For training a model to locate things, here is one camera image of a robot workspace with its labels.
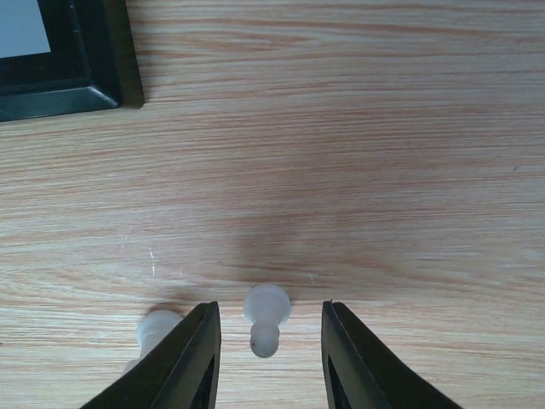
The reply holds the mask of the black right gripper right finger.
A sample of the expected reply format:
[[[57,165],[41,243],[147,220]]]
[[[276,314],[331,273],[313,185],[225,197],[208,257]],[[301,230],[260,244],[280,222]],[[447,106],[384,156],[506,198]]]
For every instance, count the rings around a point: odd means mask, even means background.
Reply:
[[[330,408],[458,408],[412,371],[344,303],[326,301],[321,347]]]

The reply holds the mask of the white pawn e2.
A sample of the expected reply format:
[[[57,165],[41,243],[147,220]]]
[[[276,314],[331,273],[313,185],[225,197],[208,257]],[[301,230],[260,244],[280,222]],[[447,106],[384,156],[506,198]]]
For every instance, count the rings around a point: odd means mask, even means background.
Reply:
[[[126,374],[140,363],[182,321],[183,317],[181,315],[167,309],[159,309],[147,314],[136,330],[140,355],[135,360],[127,363],[123,374]]]

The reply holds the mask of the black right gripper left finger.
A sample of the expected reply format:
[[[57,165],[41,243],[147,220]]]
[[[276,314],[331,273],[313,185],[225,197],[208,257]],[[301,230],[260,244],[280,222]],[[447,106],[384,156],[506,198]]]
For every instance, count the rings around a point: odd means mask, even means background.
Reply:
[[[140,363],[85,408],[213,408],[221,352],[217,302],[198,304]]]

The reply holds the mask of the white pawn f2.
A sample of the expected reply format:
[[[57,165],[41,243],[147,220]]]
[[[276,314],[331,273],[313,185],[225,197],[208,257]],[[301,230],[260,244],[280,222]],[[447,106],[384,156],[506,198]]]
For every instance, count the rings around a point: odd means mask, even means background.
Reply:
[[[257,285],[244,299],[244,316],[251,324],[250,349],[259,358],[270,358],[278,350],[280,326],[290,317],[288,294],[278,285]]]

